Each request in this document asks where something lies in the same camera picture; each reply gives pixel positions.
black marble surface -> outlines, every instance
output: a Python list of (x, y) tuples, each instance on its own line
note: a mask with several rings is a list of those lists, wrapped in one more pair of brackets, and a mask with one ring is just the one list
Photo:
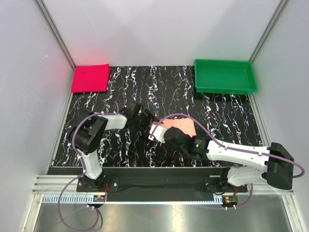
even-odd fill
[[(188, 114), (220, 140), (242, 145), (262, 145), (247, 96), (194, 92), (194, 66), (112, 67), (106, 93), (74, 94), (53, 166), (81, 166), (67, 140), (72, 121), (84, 108), (111, 113), (115, 101), (137, 101), (157, 118), (172, 113)], [(198, 134), (204, 134), (197, 128)], [(106, 131), (98, 149), (107, 167), (230, 166), (227, 162), (183, 159), (180, 154), (149, 141), (139, 132)]]

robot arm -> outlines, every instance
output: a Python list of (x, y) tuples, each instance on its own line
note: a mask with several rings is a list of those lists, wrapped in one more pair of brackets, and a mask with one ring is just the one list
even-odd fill
[[(93, 112), (82, 112), (71, 127), (68, 138), (72, 143), (73, 135), (80, 122)], [(148, 109), (143, 110), (143, 105), (129, 102), (118, 114), (102, 114), (94, 116), (86, 121), (76, 133), (75, 146), (84, 160), (85, 176), (93, 186), (101, 187), (102, 183), (96, 181), (102, 173), (98, 161), (97, 148), (100, 146), (103, 133), (112, 129), (124, 129), (135, 126), (146, 137), (149, 135), (150, 126), (158, 122)]]
[[(262, 153), (273, 154), (294, 161), (288, 151), (278, 143), (266, 146), (245, 146), (226, 143), (220, 140), (213, 141), (208, 136), (190, 137), (178, 128), (163, 128), (158, 126), (154, 137), (164, 146), (183, 153), (186, 158), (194, 160), (222, 160), (242, 164), (243, 166), (231, 167), (223, 181), (232, 186), (239, 187), (245, 184), (268, 183), (278, 189), (292, 189), (294, 166), (279, 159), (262, 156)], [(258, 152), (259, 155), (244, 153), (241, 150)]]
[[(79, 115), (76, 125), (72, 126), (68, 134), (70, 143), (72, 143), (73, 134), (79, 122), (90, 114), (92, 113)], [(91, 181), (96, 181), (103, 175), (98, 161), (97, 148), (104, 131), (135, 126), (144, 136), (148, 137), (155, 128), (154, 122), (158, 122), (158, 119), (148, 109), (143, 110), (141, 104), (132, 102), (117, 115), (94, 116), (86, 121), (77, 131), (75, 138), (75, 145), (85, 162), (85, 176)], [(221, 177), (223, 182), (232, 186), (238, 187), (244, 184), (267, 182), (279, 189), (292, 188), (292, 164), (266, 156), (237, 151), (238, 149), (257, 151), (294, 160), (280, 144), (272, 143), (271, 147), (253, 147), (229, 144), (223, 141), (215, 142), (207, 136), (190, 137), (178, 128), (167, 129), (161, 126), (156, 128), (153, 136), (149, 136), (151, 140), (154, 138), (164, 146), (181, 152), (188, 159), (223, 160), (244, 165), (227, 168), (224, 176)], [(226, 147), (233, 147), (233, 150), (226, 149)]]

metal frame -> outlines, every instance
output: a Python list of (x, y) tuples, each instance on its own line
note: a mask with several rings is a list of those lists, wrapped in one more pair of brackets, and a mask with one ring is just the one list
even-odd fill
[(34, 0), (35, 3), (37, 4), (42, 16), (44, 17), (51, 33), (53, 34), (54, 38), (56, 39), (61, 51), (63, 52), (63, 55), (65, 56), (65, 58), (67, 59), (69, 65), (71, 66), (72, 70), (74, 71), (76, 68), (76, 64), (67, 48), (67, 46), (65, 45), (65, 43), (63, 42), (63, 39), (52, 19), (52, 17), (50, 16), (50, 13), (44, 3), (43, 0)]
[[(39, 175), (34, 184), (32, 194), (60, 194), (62, 189), (76, 175)], [(65, 193), (75, 194), (78, 180), (73, 181)]]
[(22, 232), (33, 232), (41, 208), (42, 200), (42, 194), (36, 194), (32, 197), (32, 204), (29, 209)]
[(282, 200), (285, 206), (290, 225), (294, 232), (306, 232), (306, 226), (301, 216), (299, 207), (297, 205), (295, 195), (282, 195)]
[(64, 110), (63, 110), (63, 114), (61, 116), (61, 120), (60, 120), (59, 127), (58, 127), (58, 130), (57, 130), (56, 138), (55, 138), (55, 141), (54, 141), (54, 144), (53, 144), (53, 148), (52, 148), (51, 154), (49, 156), (49, 161), (47, 163), (45, 174), (47, 174), (48, 169), (54, 163), (54, 159), (56, 157), (58, 146), (59, 146), (61, 135), (62, 135), (62, 130), (63, 130), (64, 124), (66, 122), (67, 115), (68, 115), (68, 112), (69, 112), (69, 109), (70, 109), (70, 103), (71, 103), (72, 97), (73, 97), (73, 93), (69, 93), (67, 100), (66, 100)]
[(257, 57), (258, 53), (260, 52), (261, 48), (263, 47), (267, 37), (269, 36), (271, 30), (273, 29), (274, 25), (278, 21), (280, 15), (282, 14), (286, 4), (289, 2), (289, 0), (281, 0), (277, 6), (277, 9), (275, 10), (274, 14), (272, 15), (268, 25), (266, 26), (259, 42), (257, 43), (249, 61), (253, 63), (255, 61), (255, 58)]

folded red towel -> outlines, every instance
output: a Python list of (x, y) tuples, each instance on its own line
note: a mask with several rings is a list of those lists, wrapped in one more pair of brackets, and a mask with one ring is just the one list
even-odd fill
[(108, 64), (77, 66), (71, 92), (106, 92), (110, 70)]

cable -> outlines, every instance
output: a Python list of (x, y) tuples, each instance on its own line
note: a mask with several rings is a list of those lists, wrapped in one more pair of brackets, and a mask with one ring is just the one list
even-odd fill
[(217, 195), (217, 196), (222, 196), (223, 194), (225, 194), (225, 191), (223, 193), (216, 193), (216, 192), (212, 191), (210, 188), (207, 188), (206, 186), (204, 186), (204, 188), (207, 189), (208, 191), (210, 191), (211, 193)]
[(237, 192), (238, 192), (238, 188), (235, 188), (235, 192), (234, 192), (233, 196), (236, 196)]
[(257, 151), (249, 151), (249, 150), (245, 150), (245, 149), (240, 149), (240, 148), (234, 148), (234, 147), (225, 147), (225, 145), (223, 145), (222, 143), (218, 142), (217, 139), (215, 137), (213, 137), (213, 135), (202, 125), (200, 124), (200, 122), (198, 122), (195, 118), (189, 116), (189, 115), (185, 115), (185, 114), (180, 114), (180, 113), (175, 113), (175, 114), (171, 114), (171, 115), (167, 115), (165, 116), (164, 118), (162, 118), (155, 126), (154, 130), (152, 131), (152, 133), (150, 134), (151, 137), (153, 137), (154, 135), (154, 132), (155, 130), (157, 129), (157, 127), (163, 122), (164, 119), (167, 119), (169, 117), (173, 117), (173, 116), (184, 116), (184, 117), (188, 117), (190, 119), (192, 119), (195, 123), (197, 123), (206, 133), (207, 135), (219, 146), (223, 147), (223, 148), (226, 148), (226, 149), (230, 149), (230, 150), (234, 150), (234, 151), (239, 151), (239, 152), (245, 152), (245, 153), (251, 153), (251, 154), (255, 154), (255, 155), (262, 155), (262, 156), (268, 156), (268, 157), (272, 157), (272, 158), (275, 158), (275, 159), (278, 159), (278, 160), (282, 160), (284, 162), (287, 162), (287, 163), (290, 163), (292, 165), (295, 165), (297, 166), (298, 168), (300, 168), (301, 170), (301, 173), (298, 174), (298, 175), (294, 175), (293, 178), (299, 178), (299, 177), (302, 177), (304, 174), (305, 174), (305, 169), (298, 163), (292, 161), (292, 160), (289, 160), (289, 159), (286, 159), (286, 158), (283, 158), (283, 157), (280, 157), (280, 156), (275, 156), (275, 155), (272, 155), (272, 154), (267, 154), (267, 153), (264, 153), (262, 152), (261, 154)]
[(73, 230), (73, 231), (77, 231), (77, 232), (88, 232), (88, 231), (91, 231), (98, 223), (98, 218), (99, 218), (99, 210), (95, 207), (92, 207), (92, 209), (94, 209), (97, 213), (97, 219), (95, 221), (95, 223), (93, 224), (92, 227), (90, 227), (89, 229), (86, 229), (86, 230), (79, 230), (79, 229), (76, 229), (76, 228), (73, 228), (71, 227), (70, 225), (68, 225), (64, 218), (62, 217), (62, 214), (61, 214), (61, 211), (60, 211), (60, 200), (61, 200), (61, 197), (62, 197), (62, 194), (64, 193), (64, 191), (66, 190), (66, 188), (75, 180), (77, 180), (78, 178), (80, 177), (83, 177), (84, 176), (84, 173), (77, 176), (76, 178), (72, 179), (69, 183), (67, 183), (67, 185), (63, 188), (63, 190), (61, 191), (60, 195), (59, 195), (59, 199), (58, 199), (58, 202), (57, 202), (57, 208), (58, 208), (58, 214), (59, 214), (59, 217), (60, 217), (60, 220), (61, 222), (69, 229)]
[[(82, 207), (80, 207), (80, 208), (78, 208), (78, 209), (75, 209), (73, 212), (71, 212), (71, 214), (67, 215), (67, 216), (64, 217), (63, 219), (66, 220), (66, 219), (68, 219), (69, 217), (71, 217), (72, 215), (74, 215), (77, 211), (80, 211), (81, 209), (85, 209), (85, 208), (88, 208), (88, 206), (87, 206), (87, 205), (84, 205), (84, 206), (82, 206)], [(52, 220), (50, 219), (50, 213), (49, 213), (48, 210), (47, 210), (46, 214), (47, 214), (47, 215), (46, 215), (47, 220), (48, 220), (48, 222), (49, 222), (50, 224), (52, 224), (52, 225), (57, 225), (57, 224), (59, 224), (59, 223), (62, 223), (61, 220), (60, 220), (60, 221), (56, 221), (56, 222), (52, 221)]]
[[(236, 209), (246, 206), (248, 204), (248, 202), (252, 200), (252, 196), (253, 196), (253, 184), (251, 184), (251, 189), (250, 189), (250, 194), (249, 194), (248, 199), (243, 204), (236, 206)], [(204, 209), (225, 209), (225, 208), (222, 208), (222, 207), (221, 208), (212, 208), (212, 207), (207, 207), (207, 206), (203, 206), (203, 205), (196, 205), (196, 206), (200, 207), (200, 208), (204, 208)]]
[(107, 197), (107, 183), (104, 185), (104, 189), (105, 189), (105, 196), (103, 197), (102, 200), (96, 200), (97, 202), (106, 202), (106, 197)]
[(116, 114), (119, 114), (119, 104), (116, 101), (115, 101), (115, 104), (116, 104), (116, 109), (117, 109)]

